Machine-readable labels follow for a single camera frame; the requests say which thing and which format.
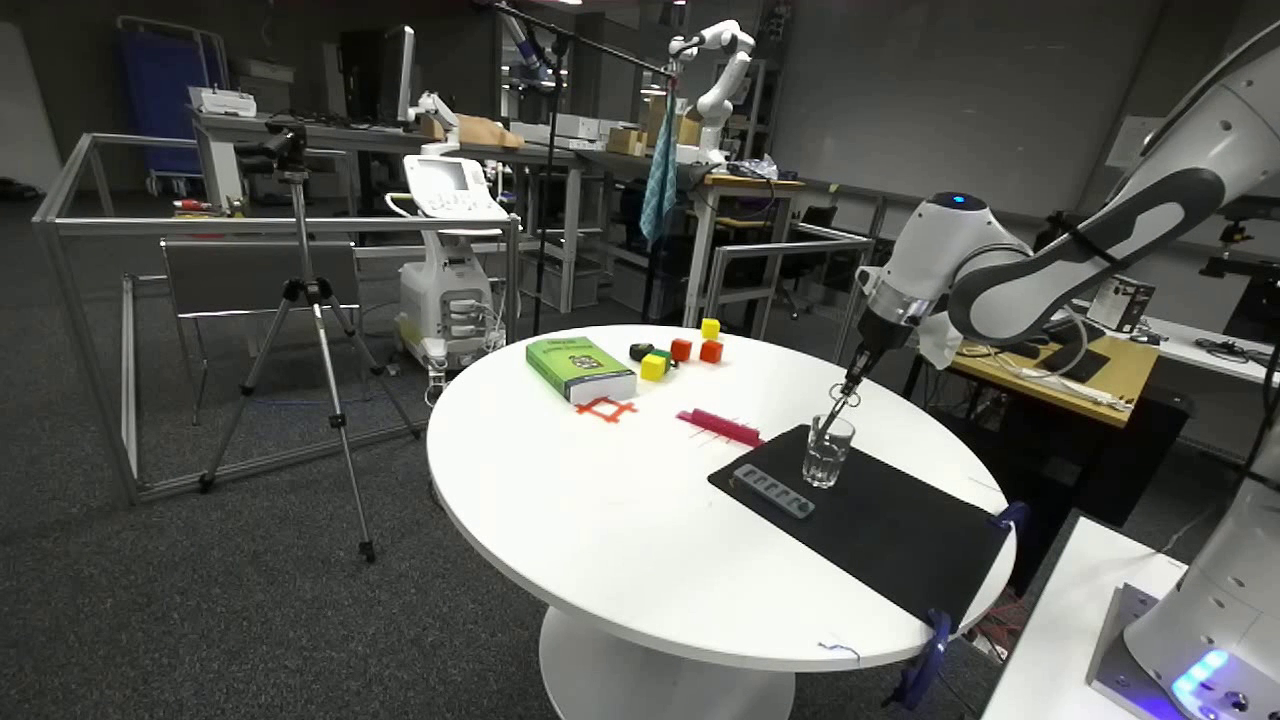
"white round table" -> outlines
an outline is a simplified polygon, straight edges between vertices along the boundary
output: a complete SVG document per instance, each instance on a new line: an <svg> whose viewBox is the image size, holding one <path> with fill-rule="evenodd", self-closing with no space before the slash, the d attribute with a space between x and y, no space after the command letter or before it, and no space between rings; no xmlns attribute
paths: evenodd
<svg viewBox="0 0 1280 720"><path fill-rule="evenodd" d="M574 328L626 362L689 328ZM549 603L543 688L562 720L773 720L797 673L908 659L928 627L706 486L743 445L675 412L706 407L780 438L828 407L843 370L725 337L725 365L641 385L621 426L578 418L507 343L448 385L429 426L445 514L466 543ZM933 418L858 389L854 448L976 510L998 514L990 472ZM1007 535L959 627L1007 584Z"/></svg>

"tripod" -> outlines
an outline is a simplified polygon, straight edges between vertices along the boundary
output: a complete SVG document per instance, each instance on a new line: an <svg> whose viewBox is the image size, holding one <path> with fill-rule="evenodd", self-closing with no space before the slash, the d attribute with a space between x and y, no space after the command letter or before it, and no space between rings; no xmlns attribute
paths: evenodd
<svg viewBox="0 0 1280 720"><path fill-rule="evenodd" d="M337 442L341 442L345 469L348 469L348 486L351 486L354 519L360 519L360 557L365 557L366 565L377 565L377 547L371 547L366 519L365 519L365 499L360 499L360 478L354 478L354 460L351 460L351 442L348 442L348 418L345 418L345 401L341 401L337 371L330 371L330 348L327 348L323 311L330 311L337 325L345 328L345 337L360 348L366 375L377 375L378 394L393 401L393 407L397 407L397 418L404 419L408 438L421 442L425 433L408 419L404 403L399 403L397 394L386 389L385 365L366 353L365 333L360 333L354 325L348 325L345 310L341 310L337 297L330 297L330 286L327 286L323 275L314 275L314 264L312 264L312 231L306 231L306 168L304 168L306 137L304 137L304 128L300 128L300 125L268 125L268 131L277 131L277 137L268 142L268 152L277 158L277 173L280 173L280 181L287 186L287 200L290 200L290 217L297 217L300 274L304 274L304 275L300 275L300 281L283 281L280 310L277 310L277 318L271 318L271 325L268 325L268 333L264 333L264 343L259 343L259 353L256 353L256 362L252 362L252 370L249 370L249 375L243 375L243 385L238 385L238 403L236 403L236 412L232 412L232 426L229 426L229 433L221 438L206 469L200 472L200 492L212 492L212 490L214 490L221 460L225 460L225 453L229 453L229 445L232 445L232 438L236 438L236 430L238 430L238 418L243 418L243 407L249 407L249 401L252 401L252 394L256 394L259 371L268 370L268 356L271 356L271 348L277 348L277 337L280 337L280 328L283 328L283 318L287 318L290 310L306 306L306 310L312 310L312 325L314 325L323 385L327 385L327 407L330 407L327 430L330 430Z"/></svg>

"clear glass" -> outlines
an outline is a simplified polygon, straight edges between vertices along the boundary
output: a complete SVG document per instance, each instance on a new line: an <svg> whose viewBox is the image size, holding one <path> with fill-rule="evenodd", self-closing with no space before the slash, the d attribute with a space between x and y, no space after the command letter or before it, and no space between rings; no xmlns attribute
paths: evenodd
<svg viewBox="0 0 1280 720"><path fill-rule="evenodd" d="M851 418L834 418L828 433L825 433L825 418L816 418L808 426L800 478L813 490L834 490L847 448L851 448Z"/></svg>

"red object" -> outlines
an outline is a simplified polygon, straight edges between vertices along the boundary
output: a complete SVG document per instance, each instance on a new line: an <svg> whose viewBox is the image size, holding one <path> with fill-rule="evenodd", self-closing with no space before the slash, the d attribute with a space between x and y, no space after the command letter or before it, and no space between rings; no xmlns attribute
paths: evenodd
<svg viewBox="0 0 1280 720"><path fill-rule="evenodd" d="M689 339L673 339L673 362L689 365L689 356L691 356L691 343Z"/></svg>
<svg viewBox="0 0 1280 720"><path fill-rule="evenodd" d="M763 445L757 430L735 426L735 419L726 419L726 418L712 418L712 412L691 407L691 412L681 412L681 419L682 419L682 426L696 426L696 430L704 430L704 433L741 442L741 445L747 445L747 448Z"/></svg>
<svg viewBox="0 0 1280 720"><path fill-rule="evenodd" d="M696 362L704 362L704 365L721 365L721 356L725 356L725 343L704 343L704 348L696 353Z"/></svg>

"table pedestal base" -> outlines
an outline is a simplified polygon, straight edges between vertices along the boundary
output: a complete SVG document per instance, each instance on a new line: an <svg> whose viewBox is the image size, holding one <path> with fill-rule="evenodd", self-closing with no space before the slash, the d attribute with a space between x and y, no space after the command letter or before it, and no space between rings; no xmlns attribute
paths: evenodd
<svg viewBox="0 0 1280 720"><path fill-rule="evenodd" d="M539 673L561 720L783 720L797 675L696 666L549 610Z"/></svg>

